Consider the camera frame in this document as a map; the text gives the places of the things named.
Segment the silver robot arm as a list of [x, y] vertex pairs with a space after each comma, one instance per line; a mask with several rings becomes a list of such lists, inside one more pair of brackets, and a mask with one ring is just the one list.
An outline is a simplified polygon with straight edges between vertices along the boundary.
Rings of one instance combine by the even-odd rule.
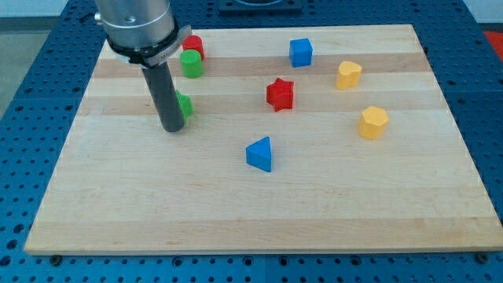
[[163, 64], [192, 35], [176, 21], [169, 0], [96, 0], [95, 20], [113, 52], [129, 64]]

